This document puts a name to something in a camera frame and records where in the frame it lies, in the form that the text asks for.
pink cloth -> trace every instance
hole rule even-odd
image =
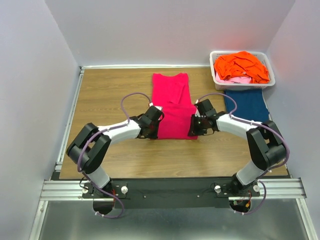
[[[197,139],[188,136],[191,115],[196,113],[189,92],[189,78],[186,73],[152,76],[152,102],[162,107],[164,119],[159,124],[158,139]]]
[[[229,80],[222,80],[218,73],[215,74],[215,80],[218,83],[229,83],[229,84],[249,84],[252,78],[250,76],[236,76],[231,77]]]

white enclosure wall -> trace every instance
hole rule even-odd
[[[45,0],[82,66],[209,64],[265,52],[294,0]]]
[[[297,0],[268,55],[276,75],[265,93],[272,118],[291,149],[288,169],[302,178],[306,203],[320,236],[320,1]]]
[[[25,240],[58,156],[77,63],[43,0],[0,3],[0,239]]]

orange shirt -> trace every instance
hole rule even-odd
[[[222,80],[234,77],[251,77],[252,84],[267,84],[270,81],[266,66],[247,51],[218,57],[215,60],[214,69]]]

wire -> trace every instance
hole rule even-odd
[[[250,215],[250,214],[253,214],[256,211],[258,211],[261,208],[261,206],[264,204],[264,202],[266,200],[266,197],[267,197],[267,188],[266,188],[266,185],[262,181],[258,180],[258,182],[262,184],[263,189],[264,189],[264,195],[263,195],[263,198],[262,198],[262,201],[260,202],[260,204],[255,209],[253,209],[252,211],[248,211],[248,212],[234,211],[235,213],[239,213],[239,214],[242,214],[242,215]]]
[[[85,186],[85,185],[81,185],[81,183],[82,183],[82,181],[85,179],[86,177],[84,176],[83,178],[81,178],[81,180],[80,180],[80,182],[79,182],[79,186],[81,187],[81,188],[83,188],[83,189],[86,189],[86,190],[89,190],[89,188],[87,187],[87,186]]]
[[[249,190],[248,192],[249,192],[249,195],[250,195],[248,204],[250,205],[250,204],[251,204],[251,199],[252,199],[252,194],[251,194],[251,191],[250,191],[250,190]]]
[[[247,195],[245,195],[243,198],[241,198],[240,200],[238,200],[238,201],[236,201],[237,202],[237,205],[238,204],[240,204],[240,203],[242,203],[243,201],[244,201],[244,199],[247,197]]]
[[[90,179],[90,177],[89,177],[87,174],[85,174],[85,173],[82,173],[82,174],[85,175],[85,177],[91,182],[91,184],[92,184],[96,189],[98,189],[98,191],[100,191],[101,193],[103,193],[103,194],[105,194],[105,195],[107,195],[107,196],[109,196],[109,197],[114,198],[114,199],[117,200],[117,201],[120,203],[120,205],[121,205],[121,212],[120,212],[118,215],[108,216],[108,215],[101,214],[101,213],[98,212],[98,211],[96,212],[96,214],[99,215],[99,216],[101,216],[101,217],[103,217],[103,218],[105,218],[105,219],[117,219],[117,218],[121,217],[122,214],[123,214],[124,211],[125,211],[125,205],[124,205],[124,203],[123,203],[117,196],[115,196],[115,195],[113,195],[113,194],[111,194],[111,193],[109,193],[109,192],[101,189],[100,187],[98,187],[98,186]]]
[[[84,145],[84,147],[83,147],[83,149],[82,149],[82,151],[81,151],[81,153],[80,153],[80,155],[79,155],[78,161],[77,161],[77,170],[78,170],[79,173],[82,173],[82,174],[91,182],[91,184],[92,184],[98,191],[100,191],[101,193],[103,193],[103,194],[105,194],[105,195],[107,195],[107,196],[109,196],[109,197],[112,197],[113,199],[117,200],[117,201],[120,203],[120,205],[121,205],[121,212],[120,212],[118,215],[116,215],[116,216],[107,216],[107,215],[101,214],[100,212],[96,212],[96,215],[102,216],[103,218],[106,218],[106,219],[116,219],[116,218],[121,217],[121,215],[122,215],[122,214],[124,213],[124,211],[125,211],[125,206],[124,206],[123,202],[122,202],[117,196],[115,196],[115,195],[113,195],[113,194],[111,194],[111,193],[109,193],[109,192],[101,189],[100,187],[98,187],[98,186],[90,179],[90,177],[89,177],[87,174],[85,174],[84,172],[82,172],[82,169],[81,169],[81,167],[80,167],[80,163],[81,163],[81,159],[83,158],[83,156],[84,156],[84,154],[85,154],[85,152],[86,152],[89,144],[90,144],[98,135],[103,134],[104,132],[108,132],[108,131],[110,131],[110,130],[114,130],[114,129],[119,129],[119,128],[126,127],[126,126],[129,124],[129,122],[130,122],[130,116],[129,116],[129,114],[127,113],[127,111],[125,110],[124,100],[125,100],[127,97],[132,96],[132,95],[143,95],[143,96],[145,96],[145,97],[149,100],[149,103],[151,103],[150,97],[148,97],[148,96],[147,96],[146,94],[144,94],[143,92],[138,92],[138,91],[137,91],[137,92],[133,92],[133,93],[130,93],[130,94],[124,96],[124,97],[122,98],[122,100],[121,100],[121,109],[122,109],[123,113],[124,113],[125,116],[126,116],[127,123],[120,124],[120,125],[116,125],[116,126],[112,126],[112,127],[110,127],[110,128],[103,129],[103,130],[98,131],[98,132],[96,132],[95,134],[93,134],[93,135],[89,138],[89,140],[85,143],[85,145]]]
[[[264,129],[270,131],[271,133],[275,134],[282,141],[283,146],[284,146],[285,151],[286,151],[286,155],[285,155],[284,161],[282,163],[280,163],[280,164],[277,164],[275,166],[270,167],[268,170],[266,170],[264,173],[262,173],[258,178],[261,178],[262,176],[264,176],[268,171],[271,171],[272,169],[275,169],[275,168],[279,168],[279,167],[281,167],[281,166],[283,166],[283,165],[285,165],[287,163],[287,161],[289,159],[289,156],[290,156],[290,149],[289,149],[289,146],[288,146],[287,142],[285,141],[285,139],[278,132],[276,132],[275,130],[271,129],[270,127],[262,125],[260,123],[257,123],[257,122],[254,122],[254,121],[249,121],[249,120],[246,120],[246,119],[242,119],[240,117],[233,116],[232,113],[234,113],[237,110],[238,105],[237,105],[236,101],[232,97],[230,97],[230,96],[228,96],[226,94],[219,93],[219,92],[212,92],[212,93],[203,95],[202,97],[198,98],[196,103],[199,102],[199,100],[201,100],[201,99],[203,99],[203,98],[205,98],[207,96],[210,96],[210,95],[221,95],[221,96],[224,96],[224,97],[230,99],[233,102],[234,109],[229,112],[229,116],[230,116],[231,119],[234,119],[234,120],[236,120],[236,121],[238,121],[240,123],[250,124],[250,125],[254,125],[256,127],[264,128]]]

laundry basket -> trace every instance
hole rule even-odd
[[[211,74],[213,77],[213,82],[215,85],[216,90],[234,90],[234,91],[241,91],[241,90],[248,90],[248,89],[265,89],[266,87],[273,86],[276,83],[274,72],[271,68],[270,62],[263,52],[258,51],[249,51],[252,55],[256,56],[259,61],[265,65],[266,69],[269,72],[269,79],[270,81],[266,84],[257,84],[257,83],[227,83],[227,82],[218,82],[216,80],[216,71],[214,68],[215,61],[218,57],[222,55],[228,54],[235,54],[239,51],[212,51],[210,53],[210,67],[211,67]]]

